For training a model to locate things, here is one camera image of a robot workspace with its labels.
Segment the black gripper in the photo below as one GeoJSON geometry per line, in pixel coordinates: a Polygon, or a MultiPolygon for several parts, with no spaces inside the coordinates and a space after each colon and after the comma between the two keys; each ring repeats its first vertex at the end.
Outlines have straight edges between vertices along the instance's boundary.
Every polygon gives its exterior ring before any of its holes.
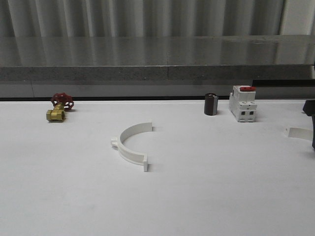
{"type": "Polygon", "coordinates": [[[312,118],[313,123],[313,137],[312,137],[312,147],[315,149],[315,101],[314,100],[306,100],[303,111],[305,114],[312,118]]]}

